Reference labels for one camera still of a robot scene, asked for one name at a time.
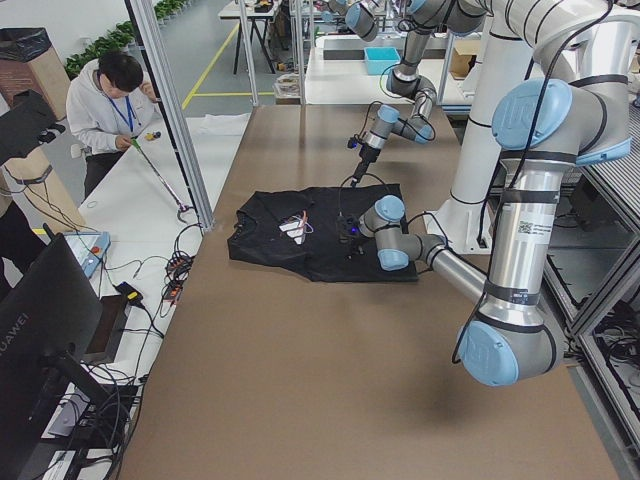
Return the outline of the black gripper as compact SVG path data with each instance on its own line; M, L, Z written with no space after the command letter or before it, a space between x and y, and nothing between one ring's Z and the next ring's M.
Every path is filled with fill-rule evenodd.
M348 246L348 259L353 259L354 253L358 255L364 255L363 245L365 244L365 237L362 235L358 236L348 236L345 240Z
M354 173L351 176L350 186L355 188L362 177L367 173L367 166L371 163L375 163L379 156L379 150L371 147L368 144L362 144L359 150L360 162L356 166Z

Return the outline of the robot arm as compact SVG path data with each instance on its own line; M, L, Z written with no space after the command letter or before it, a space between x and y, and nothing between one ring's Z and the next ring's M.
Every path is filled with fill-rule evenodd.
M360 162L352 177L356 186L374 163L386 140L396 134L416 143L425 144L434 137L429 116L436 104L437 92L433 83L418 73L429 36L441 26L456 35L464 36L479 27L487 10L473 1L410 1L398 23L406 33L400 61L388 72L386 90L413 102L411 115L403 119L399 111L380 105L369 130L351 137L350 148L359 147Z
M340 219L347 242L373 239L386 271L425 262L475 301L452 359L482 384L496 387L544 374L564 354L562 329L540 309L540 287L564 173L614 161L631 147L627 72L639 38L639 12L612 1L413 1L389 91L413 101L409 119L381 106L362 139L352 181L358 182L391 134L416 139L434 103L432 83L417 65L429 35L458 35L492 18L489 54L512 59L517 44L532 51L542 74L501 96L490 123L507 178L495 214L487 271L450 248L451 233L403 232L403 202L387 195L358 219Z

